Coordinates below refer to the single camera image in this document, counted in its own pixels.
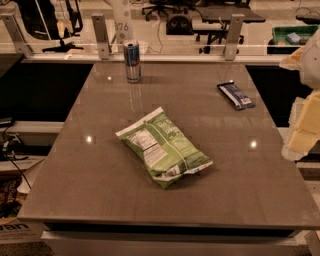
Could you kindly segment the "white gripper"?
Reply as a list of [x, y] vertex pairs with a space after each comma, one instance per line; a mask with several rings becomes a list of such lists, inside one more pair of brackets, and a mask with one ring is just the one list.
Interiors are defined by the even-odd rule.
[[297, 97], [289, 116], [288, 133], [284, 138], [282, 156], [297, 161], [306, 156], [320, 140], [320, 29], [279, 63], [281, 68], [299, 70], [300, 81], [313, 90], [306, 99]]

